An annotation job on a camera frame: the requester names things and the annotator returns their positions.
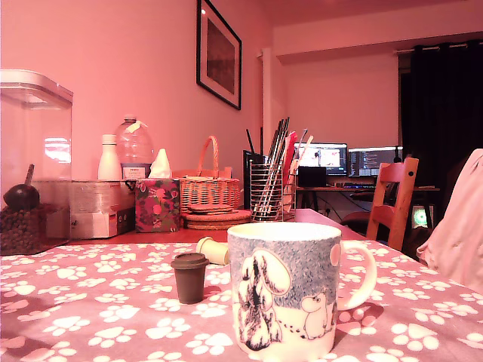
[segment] cardboard box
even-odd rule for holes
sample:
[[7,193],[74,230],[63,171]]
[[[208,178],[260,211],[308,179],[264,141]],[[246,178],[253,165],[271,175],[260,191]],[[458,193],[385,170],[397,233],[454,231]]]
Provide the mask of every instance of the cardboard box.
[[180,181],[139,179],[136,182],[136,232],[180,229]]

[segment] coffee beans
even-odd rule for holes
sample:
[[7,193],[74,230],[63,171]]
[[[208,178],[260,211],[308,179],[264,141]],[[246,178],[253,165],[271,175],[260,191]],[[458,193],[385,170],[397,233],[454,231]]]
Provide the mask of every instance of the coffee beans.
[[34,254],[45,249],[45,205],[32,210],[13,211],[4,207],[0,213],[0,252],[2,255]]

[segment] tissue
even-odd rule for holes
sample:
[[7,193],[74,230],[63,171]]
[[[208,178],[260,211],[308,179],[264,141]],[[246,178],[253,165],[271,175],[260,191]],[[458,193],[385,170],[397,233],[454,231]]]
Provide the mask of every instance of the tissue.
[[151,164],[151,173],[148,178],[150,179],[170,179],[173,173],[169,167],[168,157],[165,149],[160,149],[156,159]]

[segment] pink tablecloth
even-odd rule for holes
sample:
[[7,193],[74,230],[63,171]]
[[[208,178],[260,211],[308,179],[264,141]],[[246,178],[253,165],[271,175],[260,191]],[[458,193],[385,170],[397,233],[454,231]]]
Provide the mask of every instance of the pink tablecloth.
[[[339,314],[323,361],[482,361],[483,296],[399,252],[372,249],[371,299]],[[247,361],[232,331],[229,267],[181,305],[170,262],[194,244],[75,245],[2,257],[2,361]],[[363,277],[349,254],[342,291]]]

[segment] plastic storage container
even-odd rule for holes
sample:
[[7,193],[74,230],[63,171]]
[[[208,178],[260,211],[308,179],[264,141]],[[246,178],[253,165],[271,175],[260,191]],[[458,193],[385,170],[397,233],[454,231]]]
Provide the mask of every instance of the plastic storage container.
[[[72,92],[26,70],[1,69],[0,83],[0,251],[34,254],[69,240]],[[22,184],[30,165],[28,187]],[[22,195],[8,193],[15,186],[15,192],[29,189],[34,202],[18,202]]]
[[147,126],[133,115],[126,115],[124,123],[116,129],[115,136],[122,178],[147,178],[154,160],[154,149]]

